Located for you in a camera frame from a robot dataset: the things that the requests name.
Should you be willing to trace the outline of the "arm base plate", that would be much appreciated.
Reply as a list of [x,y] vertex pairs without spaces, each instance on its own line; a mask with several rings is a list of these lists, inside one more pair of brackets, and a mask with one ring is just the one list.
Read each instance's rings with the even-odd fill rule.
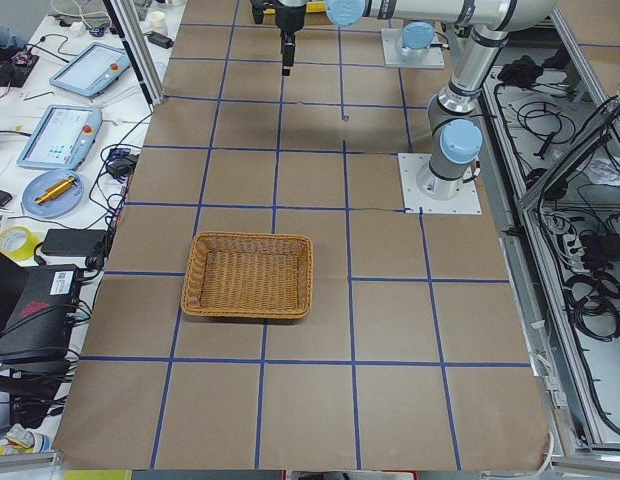
[[460,179],[448,181],[430,170],[430,154],[399,153],[403,209],[412,214],[481,215],[471,166]]
[[384,66],[388,68],[436,69],[445,67],[442,44],[433,34],[428,46],[411,48],[404,41],[404,30],[383,28],[381,44],[383,47]]

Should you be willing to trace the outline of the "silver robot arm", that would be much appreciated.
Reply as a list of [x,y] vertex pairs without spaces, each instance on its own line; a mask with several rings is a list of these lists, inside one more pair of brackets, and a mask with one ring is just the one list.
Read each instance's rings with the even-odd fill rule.
[[[372,11],[371,1],[325,1],[325,6],[328,19],[339,27],[352,26]],[[434,38],[435,27],[432,23],[405,21],[394,51],[402,61],[424,57],[429,53]]]
[[337,26],[363,17],[379,20],[440,21],[471,28],[446,86],[428,106],[434,149],[416,175],[417,187],[428,198],[448,201],[463,184],[483,144],[480,128],[469,119],[476,98],[508,34],[532,27],[556,7],[555,1],[327,1],[326,14]]

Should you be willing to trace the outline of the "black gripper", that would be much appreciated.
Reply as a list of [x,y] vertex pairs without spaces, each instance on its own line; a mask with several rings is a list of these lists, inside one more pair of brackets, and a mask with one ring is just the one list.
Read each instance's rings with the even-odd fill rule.
[[289,76],[294,66],[296,51],[296,32],[305,22],[306,0],[251,0],[251,12],[255,24],[264,22],[265,11],[273,9],[275,25],[281,30],[281,74]]

